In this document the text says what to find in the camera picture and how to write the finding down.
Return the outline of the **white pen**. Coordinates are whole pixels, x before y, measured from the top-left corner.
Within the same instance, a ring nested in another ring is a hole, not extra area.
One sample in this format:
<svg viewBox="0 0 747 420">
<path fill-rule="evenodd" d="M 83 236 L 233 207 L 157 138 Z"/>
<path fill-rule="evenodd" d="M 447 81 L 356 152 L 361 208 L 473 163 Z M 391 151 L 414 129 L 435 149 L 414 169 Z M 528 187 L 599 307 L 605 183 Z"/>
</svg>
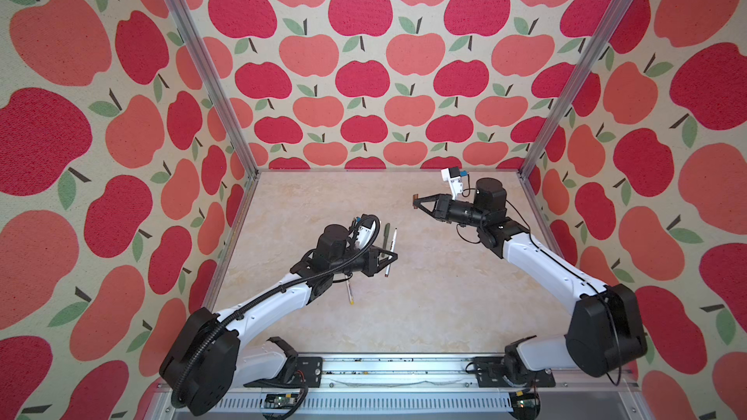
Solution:
<svg viewBox="0 0 747 420">
<path fill-rule="evenodd" d="M 390 249 L 389 249 L 389 251 L 390 251 L 391 253 L 395 253 L 395 247 L 396 247 L 397 235 L 398 235 L 398 229 L 397 229 L 397 228 L 395 227 L 395 229 L 394 229 L 394 233 L 393 233 L 393 235 L 392 235 L 392 240 L 391 240 L 391 244 L 390 244 Z M 391 264 L 393 263 L 393 261 L 394 261 L 394 259 L 390 260 L 390 262 L 391 262 L 391 263 L 390 263 L 390 264 L 389 264 L 389 265 L 388 265 L 388 266 L 387 266 L 387 267 L 385 268 L 385 277 L 387 277 L 387 278 L 388 278 L 388 277 L 389 277 L 389 275 L 390 275 L 390 272 L 391 272 Z"/>
<path fill-rule="evenodd" d="M 345 285 L 346 285 L 348 302 L 349 302 L 350 305 L 354 305 L 355 301 L 354 301 L 354 295 L 353 295 L 353 292 L 352 292 L 352 285 L 351 285 L 350 280 L 346 281 Z"/>
</svg>

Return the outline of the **green pen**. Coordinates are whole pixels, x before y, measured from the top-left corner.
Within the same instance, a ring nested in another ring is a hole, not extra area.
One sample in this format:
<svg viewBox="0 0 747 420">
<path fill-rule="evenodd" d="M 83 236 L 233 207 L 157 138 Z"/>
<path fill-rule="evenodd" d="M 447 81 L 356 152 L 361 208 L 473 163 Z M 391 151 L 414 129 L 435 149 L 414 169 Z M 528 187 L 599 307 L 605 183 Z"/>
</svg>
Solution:
<svg viewBox="0 0 747 420">
<path fill-rule="evenodd" d="M 386 223 L 383 230 L 383 242 L 381 245 L 383 250 L 390 249 L 390 224 Z"/>
</svg>

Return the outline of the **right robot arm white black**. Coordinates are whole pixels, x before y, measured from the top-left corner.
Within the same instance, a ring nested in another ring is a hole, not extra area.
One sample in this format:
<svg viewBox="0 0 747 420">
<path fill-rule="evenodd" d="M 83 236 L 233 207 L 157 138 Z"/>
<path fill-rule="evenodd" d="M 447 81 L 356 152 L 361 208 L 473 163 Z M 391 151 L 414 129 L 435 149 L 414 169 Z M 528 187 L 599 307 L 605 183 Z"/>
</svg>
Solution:
<svg viewBox="0 0 747 420">
<path fill-rule="evenodd" d="M 566 334 L 529 336 L 506 346 L 501 374 L 509 385 L 527 385 L 547 369 L 580 369 L 602 377 L 647 353 L 634 291 L 594 278 L 542 245 L 529 227 L 508 215 L 510 204 L 500 181 L 478 180 L 472 201 L 456 194 L 433 194 L 415 196 L 412 205 L 437 221 L 474 227 L 480 244 L 523 270 L 570 314 Z"/>
</svg>

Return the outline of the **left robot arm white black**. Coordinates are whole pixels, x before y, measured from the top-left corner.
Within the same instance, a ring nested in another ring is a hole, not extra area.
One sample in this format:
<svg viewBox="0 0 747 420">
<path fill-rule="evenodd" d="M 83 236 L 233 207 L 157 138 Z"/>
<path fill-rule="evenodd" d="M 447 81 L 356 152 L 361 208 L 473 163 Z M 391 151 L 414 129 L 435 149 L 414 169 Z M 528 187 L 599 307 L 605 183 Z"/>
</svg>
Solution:
<svg viewBox="0 0 747 420">
<path fill-rule="evenodd" d="M 229 390 L 258 385 L 297 391 L 295 397 L 274 402 L 275 419 L 294 415 L 309 395 L 297 351 L 282 338 L 269 338 L 253 350 L 247 345 L 334 285 L 356 273 L 373 277 L 396 262 L 396 253 L 375 246 L 380 232 L 381 221 L 375 215 L 356 218 L 349 227 L 328 225 L 316 246 L 270 289 L 219 312 L 199 308 L 187 319 L 159 369 L 171 389 L 172 406 L 200 416 L 217 406 Z"/>
</svg>

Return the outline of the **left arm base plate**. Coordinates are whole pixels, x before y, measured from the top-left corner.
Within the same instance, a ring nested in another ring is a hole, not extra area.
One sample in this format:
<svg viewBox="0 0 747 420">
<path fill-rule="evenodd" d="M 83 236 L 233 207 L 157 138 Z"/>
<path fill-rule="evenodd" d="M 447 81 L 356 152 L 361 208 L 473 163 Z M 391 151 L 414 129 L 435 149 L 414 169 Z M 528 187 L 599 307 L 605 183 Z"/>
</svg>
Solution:
<svg viewBox="0 0 747 420">
<path fill-rule="evenodd" d="M 259 379 L 244 384 L 246 388 L 272 387 L 299 389 L 319 388 L 323 371 L 322 357 L 299 357 L 287 361 L 274 378 Z"/>
</svg>

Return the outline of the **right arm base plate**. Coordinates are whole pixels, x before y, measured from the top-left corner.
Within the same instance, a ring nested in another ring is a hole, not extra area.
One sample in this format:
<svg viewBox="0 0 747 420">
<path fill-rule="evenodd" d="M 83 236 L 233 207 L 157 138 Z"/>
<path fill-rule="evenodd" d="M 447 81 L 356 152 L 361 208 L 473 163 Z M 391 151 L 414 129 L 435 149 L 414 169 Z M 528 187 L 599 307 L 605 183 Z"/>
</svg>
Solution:
<svg viewBox="0 0 747 420">
<path fill-rule="evenodd" d="M 476 377 L 480 388 L 552 388 L 556 380 L 551 371 L 529 371 L 514 359 L 476 357 L 465 367 L 467 375 Z"/>
</svg>

